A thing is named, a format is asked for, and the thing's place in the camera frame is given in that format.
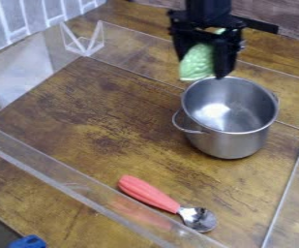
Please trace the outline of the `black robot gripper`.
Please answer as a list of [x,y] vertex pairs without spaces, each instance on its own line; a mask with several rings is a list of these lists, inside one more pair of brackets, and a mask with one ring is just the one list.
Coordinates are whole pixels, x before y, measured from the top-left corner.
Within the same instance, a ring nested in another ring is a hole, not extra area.
[[178,60],[197,43],[213,44],[213,75],[224,78],[234,69],[244,48],[244,22],[232,16],[232,0],[185,0],[182,10],[168,12],[169,34]]

